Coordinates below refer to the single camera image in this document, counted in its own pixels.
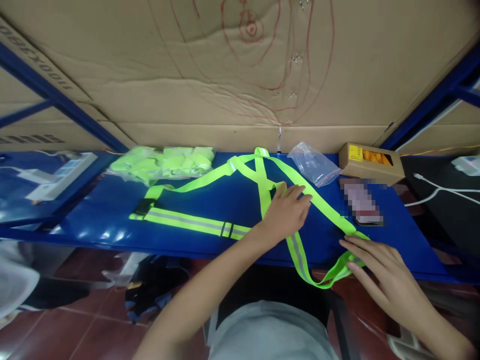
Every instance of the hand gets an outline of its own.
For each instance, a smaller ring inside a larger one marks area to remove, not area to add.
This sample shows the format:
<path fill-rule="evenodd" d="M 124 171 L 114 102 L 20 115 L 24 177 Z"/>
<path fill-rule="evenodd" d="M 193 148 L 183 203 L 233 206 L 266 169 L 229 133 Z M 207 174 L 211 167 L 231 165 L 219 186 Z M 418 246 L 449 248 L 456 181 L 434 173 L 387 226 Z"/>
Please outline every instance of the hand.
<path fill-rule="evenodd" d="M 278 188 L 264 219 L 257 225 L 264 232 L 265 241 L 273 248 L 292 236 L 304 225 L 310 208 L 311 195 L 299 196 L 305 186 L 293 185 L 285 191 L 285 182 Z"/>
<path fill-rule="evenodd" d="M 356 263 L 347 266 L 372 299 L 392 319 L 421 337 L 431 329 L 430 321 L 439 313 L 415 281 L 397 249 L 383 243 L 345 236 L 340 245 L 350 250 L 379 280 L 377 286 Z"/>

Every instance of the small cardboard box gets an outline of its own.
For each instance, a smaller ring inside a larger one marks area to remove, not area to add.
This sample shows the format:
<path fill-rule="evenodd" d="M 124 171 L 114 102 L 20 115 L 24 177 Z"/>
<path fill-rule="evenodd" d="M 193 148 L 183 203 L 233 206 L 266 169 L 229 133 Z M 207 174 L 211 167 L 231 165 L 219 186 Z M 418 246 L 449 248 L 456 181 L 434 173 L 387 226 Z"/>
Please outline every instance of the small cardboard box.
<path fill-rule="evenodd" d="M 383 155 L 385 163 L 367 160 L 372 153 Z M 347 142 L 338 153 L 342 175 L 375 179 L 377 184 L 392 186 L 405 177 L 398 152 Z"/>

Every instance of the smartphone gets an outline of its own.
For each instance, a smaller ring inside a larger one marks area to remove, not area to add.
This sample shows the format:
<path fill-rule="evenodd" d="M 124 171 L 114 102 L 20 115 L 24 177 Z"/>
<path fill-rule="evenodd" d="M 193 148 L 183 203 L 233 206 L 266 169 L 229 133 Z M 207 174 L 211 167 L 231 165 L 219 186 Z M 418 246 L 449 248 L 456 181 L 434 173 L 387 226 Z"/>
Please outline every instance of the smartphone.
<path fill-rule="evenodd" d="M 369 193 L 365 179 L 341 177 L 338 182 L 357 225 L 384 226 L 382 212 Z"/>

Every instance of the power strip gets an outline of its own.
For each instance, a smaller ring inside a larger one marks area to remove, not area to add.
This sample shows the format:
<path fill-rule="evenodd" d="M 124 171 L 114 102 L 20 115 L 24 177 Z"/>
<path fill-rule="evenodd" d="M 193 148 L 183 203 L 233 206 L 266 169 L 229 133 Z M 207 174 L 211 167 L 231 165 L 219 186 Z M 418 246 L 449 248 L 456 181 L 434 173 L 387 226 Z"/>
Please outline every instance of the power strip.
<path fill-rule="evenodd" d="M 52 201 L 75 181 L 96 159 L 93 152 L 84 152 L 77 160 L 70 160 L 53 175 L 57 177 L 55 182 L 39 185 L 35 190 L 25 196 L 32 201 Z"/>

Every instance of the person's left hand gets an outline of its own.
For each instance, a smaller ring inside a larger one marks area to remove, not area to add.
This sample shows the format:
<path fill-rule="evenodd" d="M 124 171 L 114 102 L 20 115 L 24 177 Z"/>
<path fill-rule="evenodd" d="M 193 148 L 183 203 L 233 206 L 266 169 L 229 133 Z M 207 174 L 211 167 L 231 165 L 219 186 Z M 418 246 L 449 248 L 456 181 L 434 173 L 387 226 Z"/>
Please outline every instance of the person's left hand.
<path fill-rule="evenodd" d="M 284 193 L 285 187 L 284 182 L 273 196 L 264 219 L 256 226 L 264 232 L 264 241 L 268 242 L 271 248 L 300 230 L 312 200 L 312 195 L 304 195 L 299 199 L 305 186 L 293 185 Z"/>

